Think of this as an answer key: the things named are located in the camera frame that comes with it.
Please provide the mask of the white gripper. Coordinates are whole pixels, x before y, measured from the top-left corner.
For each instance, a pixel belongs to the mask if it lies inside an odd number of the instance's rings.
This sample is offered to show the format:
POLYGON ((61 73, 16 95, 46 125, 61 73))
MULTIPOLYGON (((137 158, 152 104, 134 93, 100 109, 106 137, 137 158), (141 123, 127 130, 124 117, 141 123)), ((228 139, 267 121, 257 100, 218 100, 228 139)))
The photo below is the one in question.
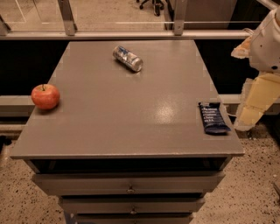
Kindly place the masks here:
POLYGON ((262 72, 251 82, 237 109, 234 128, 248 131, 280 97, 280 7, 272 10, 232 52, 237 59, 249 57, 249 64, 262 72))

